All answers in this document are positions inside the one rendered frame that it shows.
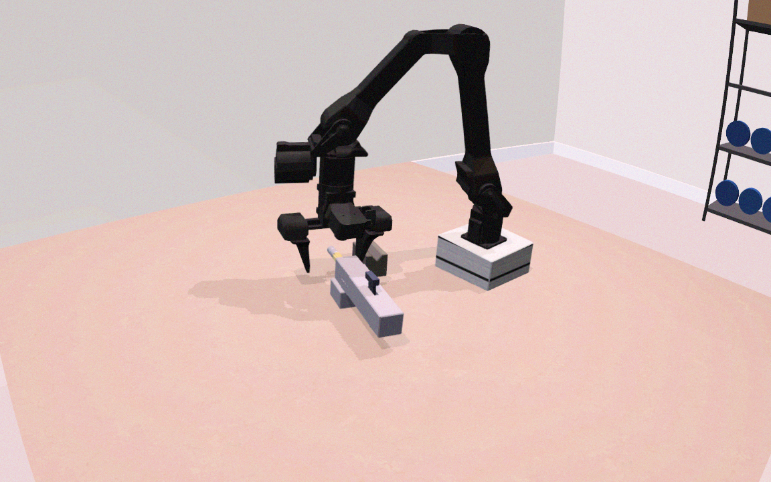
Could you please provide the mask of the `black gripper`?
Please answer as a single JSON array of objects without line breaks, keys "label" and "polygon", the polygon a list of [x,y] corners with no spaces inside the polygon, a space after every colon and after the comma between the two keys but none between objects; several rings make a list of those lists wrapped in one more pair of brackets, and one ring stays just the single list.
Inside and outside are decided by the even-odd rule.
[{"label": "black gripper", "polygon": [[[316,213],[318,214],[318,218],[304,218],[302,214],[298,212],[281,214],[276,220],[276,229],[281,233],[282,239],[291,241],[292,244],[296,244],[299,254],[302,257],[304,268],[307,272],[310,272],[309,231],[330,228],[329,226],[322,226],[319,223],[319,216],[321,215],[325,200],[329,197],[329,200],[335,200],[337,204],[346,204],[349,202],[349,198],[355,197],[356,194],[354,183],[347,186],[330,186],[319,182],[317,184],[317,190],[318,207],[316,208]],[[373,239],[383,236],[383,232],[392,231],[392,217],[387,211],[383,210],[382,207],[374,206],[374,208],[374,227],[372,229],[366,229],[362,238],[356,239],[355,255],[361,262],[365,258]]]}]

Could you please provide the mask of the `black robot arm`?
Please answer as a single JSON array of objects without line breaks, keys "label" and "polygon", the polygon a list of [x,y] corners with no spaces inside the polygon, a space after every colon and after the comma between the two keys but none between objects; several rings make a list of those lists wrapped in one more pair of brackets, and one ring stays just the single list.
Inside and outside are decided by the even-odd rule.
[{"label": "black robot arm", "polygon": [[[411,30],[351,92],[347,92],[321,114],[321,123],[308,141],[277,141],[274,183],[309,183],[317,174],[330,186],[354,183],[355,157],[366,157],[357,140],[377,106],[425,54],[449,55],[458,74],[465,155],[456,161],[461,185],[473,202],[468,231],[461,238],[489,250],[507,241],[501,235],[504,218],[512,205],[502,194],[501,178],[491,155],[489,111],[485,72],[489,65],[490,39],[473,25],[456,24],[449,29]],[[375,208],[325,200],[319,223],[329,226],[340,241],[360,239],[375,225]]]}]

